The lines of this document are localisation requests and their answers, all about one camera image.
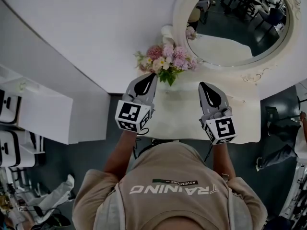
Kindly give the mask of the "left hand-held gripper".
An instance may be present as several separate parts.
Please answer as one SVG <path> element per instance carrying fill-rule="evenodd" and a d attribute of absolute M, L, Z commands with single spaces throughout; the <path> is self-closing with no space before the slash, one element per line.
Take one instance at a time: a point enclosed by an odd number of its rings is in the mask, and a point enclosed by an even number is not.
<path fill-rule="evenodd" d="M 122 130 L 139 133 L 154 112 L 154 96 L 158 77 L 148 73 L 134 79 L 118 101 L 115 121 Z"/>

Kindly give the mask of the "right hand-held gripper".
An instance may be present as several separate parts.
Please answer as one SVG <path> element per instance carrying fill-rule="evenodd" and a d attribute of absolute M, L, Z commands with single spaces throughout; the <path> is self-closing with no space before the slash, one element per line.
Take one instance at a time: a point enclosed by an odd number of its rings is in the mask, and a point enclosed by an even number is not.
<path fill-rule="evenodd" d="M 199 83 L 198 93 L 203 112 L 199 121 L 210 142 L 217 145 L 232 141 L 237 134 L 226 94 L 205 82 Z"/>

